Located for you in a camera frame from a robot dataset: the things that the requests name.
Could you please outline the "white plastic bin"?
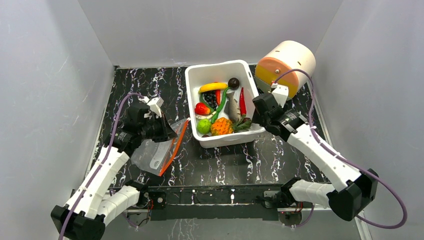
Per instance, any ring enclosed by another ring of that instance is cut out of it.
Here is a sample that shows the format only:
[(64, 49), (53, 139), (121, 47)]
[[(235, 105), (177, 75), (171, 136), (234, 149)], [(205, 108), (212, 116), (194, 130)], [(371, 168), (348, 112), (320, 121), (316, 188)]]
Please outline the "white plastic bin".
[(233, 133), (213, 136), (210, 132), (207, 137), (198, 131), (198, 123), (200, 119), (195, 113), (196, 104), (200, 103), (204, 98), (199, 93), (202, 86), (207, 84), (222, 83), (227, 84), (231, 78), (239, 80), (239, 87), (236, 90), (228, 89), (220, 91), (220, 101), (224, 103), (221, 111), (216, 117), (209, 120), (219, 120), (220, 118), (228, 119), (228, 114), (224, 111), (230, 100), (237, 101), (240, 105), (240, 94), (243, 92), (243, 99), (246, 109), (246, 117), (252, 119), (255, 112), (255, 106), (252, 102), (253, 98), (259, 95), (253, 74), (249, 65), (244, 60), (230, 60), (213, 64), (198, 64), (189, 66), (185, 70), (186, 95), (188, 101), (189, 116), (191, 118), (192, 135), (199, 142), (200, 146), (208, 148), (224, 147), (229, 145), (237, 145), (249, 143), (258, 138), (265, 132), (265, 128), (259, 124), (252, 123), (249, 128)]

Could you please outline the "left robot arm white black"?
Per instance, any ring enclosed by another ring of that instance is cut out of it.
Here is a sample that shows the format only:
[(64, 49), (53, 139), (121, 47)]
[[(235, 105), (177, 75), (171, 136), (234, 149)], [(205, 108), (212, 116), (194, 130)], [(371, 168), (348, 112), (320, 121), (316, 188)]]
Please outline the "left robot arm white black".
[(51, 211), (59, 239), (100, 240), (106, 226), (130, 207), (144, 208), (149, 202), (147, 186), (131, 180), (106, 198), (118, 170), (146, 140), (167, 142), (177, 134), (168, 124), (155, 98), (149, 103), (134, 102), (122, 121), (116, 120), (99, 158), (80, 187), (63, 205)]

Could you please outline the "clear zip bag orange zipper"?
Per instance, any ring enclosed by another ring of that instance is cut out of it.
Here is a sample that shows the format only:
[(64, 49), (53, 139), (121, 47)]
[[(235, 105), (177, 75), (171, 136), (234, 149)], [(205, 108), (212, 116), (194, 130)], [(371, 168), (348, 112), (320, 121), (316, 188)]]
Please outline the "clear zip bag orange zipper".
[(189, 123), (190, 119), (184, 118), (172, 124), (176, 138), (166, 142), (145, 140), (130, 157), (131, 163), (142, 171), (161, 177), (177, 156)]

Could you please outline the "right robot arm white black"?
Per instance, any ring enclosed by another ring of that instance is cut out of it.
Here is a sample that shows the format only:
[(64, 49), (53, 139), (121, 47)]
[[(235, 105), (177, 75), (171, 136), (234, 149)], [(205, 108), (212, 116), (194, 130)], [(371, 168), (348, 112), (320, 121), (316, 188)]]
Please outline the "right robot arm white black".
[(281, 207), (295, 207), (299, 202), (318, 204), (351, 221), (375, 199), (378, 175), (373, 169), (360, 170), (342, 162), (322, 138), (314, 138), (303, 115), (284, 110), (271, 93), (261, 94), (252, 102), (253, 122), (302, 152), (330, 181), (318, 183), (294, 177), (269, 197), (272, 203)]

